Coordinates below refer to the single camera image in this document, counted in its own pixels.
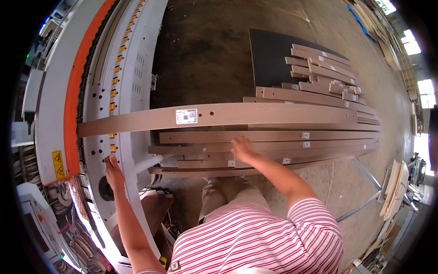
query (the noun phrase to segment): concrete floor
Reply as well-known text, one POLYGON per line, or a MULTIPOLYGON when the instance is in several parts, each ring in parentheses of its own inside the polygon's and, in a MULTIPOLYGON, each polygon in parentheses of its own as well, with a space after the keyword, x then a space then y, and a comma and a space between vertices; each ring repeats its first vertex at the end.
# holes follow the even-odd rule
MULTIPOLYGON (((196 103, 241 102, 254 96, 248 29, 296 36, 330 48, 351 61, 375 108, 385 137, 378 151, 360 161, 382 181, 392 160, 413 152, 411 104, 400 72, 385 62, 343 0, 169 0, 158 39, 153 73, 160 78, 151 92, 151 108, 196 103)), ((350 160, 298 170, 335 218, 361 205, 376 190, 350 160)), ((272 211, 286 217, 287 202, 261 175, 249 177, 272 211)), ((184 230, 196 225, 205 181, 166 179, 158 186, 175 196, 174 214, 184 230)), ((341 268, 373 242, 383 224, 381 204, 373 201, 339 224, 344 241, 341 268)))

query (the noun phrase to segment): person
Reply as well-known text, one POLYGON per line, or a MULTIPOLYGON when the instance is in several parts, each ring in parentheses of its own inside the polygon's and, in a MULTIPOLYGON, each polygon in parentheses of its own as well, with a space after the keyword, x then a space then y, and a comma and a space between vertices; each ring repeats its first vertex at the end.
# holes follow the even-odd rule
MULTIPOLYGON (((176 240, 168 273, 336 273, 343 254, 341 235, 315 192, 296 173, 257 153, 244 136, 232 144, 239 160, 256 168, 286 196, 287 220, 270 211, 248 180, 207 178, 200 224, 176 240)), ((105 163, 133 273, 165 273, 125 197, 124 176, 115 156, 105 163)))

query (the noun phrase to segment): hand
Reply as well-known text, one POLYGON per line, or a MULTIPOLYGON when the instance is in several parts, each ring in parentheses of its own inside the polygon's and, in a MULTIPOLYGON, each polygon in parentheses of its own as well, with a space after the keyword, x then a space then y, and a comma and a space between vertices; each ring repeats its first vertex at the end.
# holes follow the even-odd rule
POLYGON ((262 158, 261 154, 255 152, 251 142, 245 136, 236 136, 231 142, 233 143, 231 152, 242 162, 253 165, 254 160, 262 158))
POLYGON ((113 192, 123 191, 125 190, 125 178, 123 176, 122 171, 117 164, 117 159, 114 154, 110 154, 105 158, 105 175, 106 181, 111 186, 113 192))

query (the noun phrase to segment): striped shirt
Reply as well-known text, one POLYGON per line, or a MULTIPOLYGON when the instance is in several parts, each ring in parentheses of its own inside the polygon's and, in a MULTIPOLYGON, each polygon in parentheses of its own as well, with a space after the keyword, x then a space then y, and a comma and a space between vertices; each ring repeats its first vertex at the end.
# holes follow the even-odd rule
POLYGON ((253 203, 229 203, 179 236, 168 273, 228 273, 253 267, 277 273, 336 273, 342 253, 338 225, 316 198, 294 203, 287 220, 253 203))

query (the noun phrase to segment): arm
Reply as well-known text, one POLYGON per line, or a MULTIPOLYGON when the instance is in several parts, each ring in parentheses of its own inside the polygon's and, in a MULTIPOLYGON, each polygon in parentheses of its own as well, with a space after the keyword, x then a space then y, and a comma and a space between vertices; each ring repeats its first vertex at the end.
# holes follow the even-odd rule
POLYGON ((154 269, 165 273, 161 263, 155 258, 146 235, 141 228, 131 205, 125 196, 125 178, 120 170, 114 154, 105 158, 106 179, 114 192, 116 203, 117 223, 120 237, 132 265, 132 272, 137 273, 143 269, 154 269))
POLYGON ((289 207, 304 197, 315 197, 312 188, 295 172, 283 165, 275 163, 255 152, 251 142, 244 136, 238 136, 232 141, 234 155, 241 161, 260 171, 284 196, 289 207))

